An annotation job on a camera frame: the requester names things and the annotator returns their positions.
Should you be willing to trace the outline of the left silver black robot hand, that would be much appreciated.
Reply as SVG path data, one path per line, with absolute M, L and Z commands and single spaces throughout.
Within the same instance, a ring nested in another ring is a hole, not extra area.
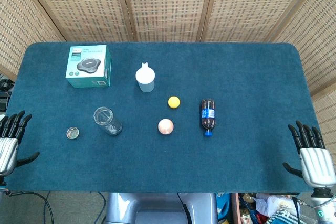
M 1 187 L 6 185 L 5 177 L 9 176 L 15 168 L 33 162 L 40 154 L 35 152 L 27 158 L 17 159 L 25 128 L 32 118 L 31 114 L 23 118 L 24 114 L 23 110 L 1 119 Z

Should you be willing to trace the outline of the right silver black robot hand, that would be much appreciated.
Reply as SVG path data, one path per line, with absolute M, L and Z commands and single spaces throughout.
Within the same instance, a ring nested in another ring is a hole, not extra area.
M 288 163 L 282 165 L 289 173 L 302 178 L 312 188 L 331 188 L 335 186 L 335 169 L 330 152 L 326 149 L 322 134 L 316 127 L 308 127 L 296 121 L 296 127 L 289 124 L 301 170 Z

